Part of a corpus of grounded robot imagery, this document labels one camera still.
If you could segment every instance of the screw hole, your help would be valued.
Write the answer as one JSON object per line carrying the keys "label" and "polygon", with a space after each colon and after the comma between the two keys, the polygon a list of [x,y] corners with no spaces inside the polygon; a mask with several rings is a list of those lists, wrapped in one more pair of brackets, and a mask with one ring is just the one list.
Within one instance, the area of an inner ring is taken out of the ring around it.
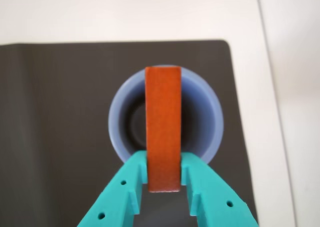
{"label": "screw hole", "polygon": [[232,207],[232,206],[234,206],[234,203],[232,203],[230,200],[228,200],[226,202],[226,205],[229,206],[229,207]]}
{"label": "screw hole", "polygon": [[98,214],[98,219],[99,220],[102,220],[104,217],[106,217],[105,213],[101,212],[101,213]]}

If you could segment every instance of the white table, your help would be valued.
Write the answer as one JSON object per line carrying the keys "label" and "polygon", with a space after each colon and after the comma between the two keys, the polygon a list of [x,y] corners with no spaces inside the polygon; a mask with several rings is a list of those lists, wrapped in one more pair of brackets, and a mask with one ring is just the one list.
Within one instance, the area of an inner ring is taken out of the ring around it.
{"label": "white table", "polygon": [[295,226],[258,0],[0,0],[0,22],[0,44],[227,41],[259,224]]}

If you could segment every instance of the white surface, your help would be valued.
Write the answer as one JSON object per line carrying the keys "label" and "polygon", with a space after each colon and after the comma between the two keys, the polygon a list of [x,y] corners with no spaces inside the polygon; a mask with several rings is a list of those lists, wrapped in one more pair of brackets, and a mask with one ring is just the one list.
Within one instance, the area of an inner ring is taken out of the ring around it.
{"label": "white surface", "polygon": [[283,139],[257,0],[0,0],[0,42],[224,39],[260,227],[293,227]]}
{"label": "white surface", "polygon": [[297,226],[320,225],[320,0],[261,0]]}

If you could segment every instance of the cup rim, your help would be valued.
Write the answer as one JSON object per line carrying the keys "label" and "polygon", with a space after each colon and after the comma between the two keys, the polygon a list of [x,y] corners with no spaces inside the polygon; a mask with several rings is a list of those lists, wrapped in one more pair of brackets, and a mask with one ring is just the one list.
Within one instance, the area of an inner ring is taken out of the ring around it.
{"label": "cup rim", "polygon": [[[206,93],[206,97],[208,103],[210,104],[213,112],[214,117],[214,132],[211,138],[206,151],[200,157],[204,162],[207,164],[214,158],[216,155],[220,143],[222,141],[223,132],[224,132],[224,118],[222,108],[219,102],[219,99],[214,92],[214,90],[210,87],[210,85],[198,74],[195,72],[181,67],[181,81],[188,80],[195,84],[201,91]],[[145,81],[145,69],[142,69],[129,77],[118,89],[116,92],[109,109],[108,114],[108,132],[109,137],[112,143],[112,146],[122,160],[122,162],[126,162],[131,153],[125,147],[125,143],[123,142],[121,135],[120,135],[120,126],[119,126],[119,119],[121,114],[121,106],[127,96],[130,94],[132,88],[137,85],[140,85],[141,82]]]}

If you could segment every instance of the dark gray mat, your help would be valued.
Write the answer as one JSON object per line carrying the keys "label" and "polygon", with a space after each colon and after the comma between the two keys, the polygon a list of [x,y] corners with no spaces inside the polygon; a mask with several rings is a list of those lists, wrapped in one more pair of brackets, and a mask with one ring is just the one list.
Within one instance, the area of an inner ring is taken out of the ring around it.
{"label": "dark gray mat", "polygon": [[[210,166],[257,219],[231,55],[224,41],[0,46],[0,226],[76,226],[122,162],[108,134],[121,84],[146,66],[173,64],[217,94],[224,134]],[[148,193],[135,227],[197,226],[186,190]]]}

